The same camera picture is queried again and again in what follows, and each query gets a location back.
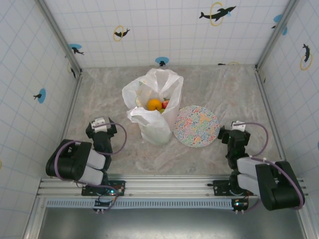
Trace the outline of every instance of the yellow ring sticker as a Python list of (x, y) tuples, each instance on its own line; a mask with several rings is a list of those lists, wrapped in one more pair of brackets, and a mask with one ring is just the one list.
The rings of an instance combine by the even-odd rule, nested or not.
[(71, 64), (70, 62), (68, 62), (68, 65), (66, 66), (66, 69), (68, 70), (68, 72), (71, 74)]
[(212, 26), (219, 26), (220, 24), (222, 24), (223, 23), (223, 20), (224, 20), (224, 17), (222, 17), (222, 19), (221, 19), (221, 22), (219, 23), (219, 24), (214, 24), (213, 22), (212, 22), (212, 20), (211, 20), (211, 11), (213, 10), (213, 7), (215, 6), (215, 5), (220, 5), (220, 6), (223, 6), (223, 4), (221, 4), (220, 2), (215, 2), (212, 6), (211, 6), (211, 8), (210, 8), (210, 15), (209, 15), (209, 19), (210, 19), (210, 24), (212, 25)]
[(311, 53), (309, 53), (309, 55), (311, 56), (311, 60), (310, 60), (310, 63), (309, 63), (309, 66), (307, 66), (307, 67), (305, 67), (305, 68), (303, 68), (303, 60), (305, 59), (305, 55), (301, 58), (301, 61), (300, 61), (300, 69), (302, 70), (302, 71), (305, 71), (305, 70), (307, 70), (310, 66), (311, 66), (311, 64), (313, 63), (313, 55), (311, 54)]
[[(119, 28), (122, 29), (121, 38), (120, 38), (120, 39), (115, 39), (115, 36), (116, 36), (116, 35), (115, 35), (115, 32), (116, 32), (116, 30), (119, 29)], [(123, 27), (122, 25), (119, 25), (119, 26), (117, 26), (117, 27), (115, 28), (115, 30), (114, 30), (113, 39), (114, 39), (115, 41), (120, 41), (120, 40), (123, 38), (123, 34), (124, 34), (124, 27)]]

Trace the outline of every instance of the gray marble surface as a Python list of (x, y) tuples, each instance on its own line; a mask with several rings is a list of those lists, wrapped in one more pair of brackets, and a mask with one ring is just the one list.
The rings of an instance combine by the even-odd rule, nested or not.
[[(192, 148), (180, 143), (173, 135), (168, 144), (152, 145), (142, 139), (140, 128), (127, 118), (128, 110), (122, 98), (122, 88), (152, 67), (93, 68), (83, 73), (76, 99), (68, 139), (91, 141), (85, 134), (89, 121), (110, 117), (122, 124), (128, 132), (125, 148), (112, 156), (109, 173), (122, 174), (228, 174), (225, 155), (227, 145), (215, 140), (209, 146)], [(255, 121), (264, 124), (270, 141), (262, 156), (279, 160), (265, 107), (256, 82), (254, 67), (179, 66), (169, 67), (184, 77), (180, 107), (204, 106), (218, 117), (221, 126), (234, 120)], [(257, 126), (247, 126), (251, 133), (246, 147), (249, 154), (257, 153), (265, 142), (265, 133)], [(116, 151), (124, 140), (124, 133), (112, 138)]]

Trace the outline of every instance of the orange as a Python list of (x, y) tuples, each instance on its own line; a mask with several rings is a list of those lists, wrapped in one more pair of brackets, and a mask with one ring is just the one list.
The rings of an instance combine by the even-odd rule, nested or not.
[(149, 111), (161, 110), (161, 102), (159, 99), (150, 99), (147, 106)]

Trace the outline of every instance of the white plastic bag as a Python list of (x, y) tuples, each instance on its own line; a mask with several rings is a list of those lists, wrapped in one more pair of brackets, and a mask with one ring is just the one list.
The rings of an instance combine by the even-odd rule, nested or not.
[[(176, 121), (181, 100), (184, 78), (171, 70), (151, 69), (145, 76), (138, 77), (122, 89), (128, 118), (138, 123), (143, 139), (153, 144), (169, 141)], [(148, 111), (149, 99), (161, 102), (169, 99), (165, 111)]]

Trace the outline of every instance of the round plate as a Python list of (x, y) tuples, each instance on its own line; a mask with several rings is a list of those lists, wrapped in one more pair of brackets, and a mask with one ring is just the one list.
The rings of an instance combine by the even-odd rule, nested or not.
[(179, 110), (173, 133), (183, 144), (204, 147), (219, 133), (219, 122), (212, 111), (202, 106), (186, 106)]

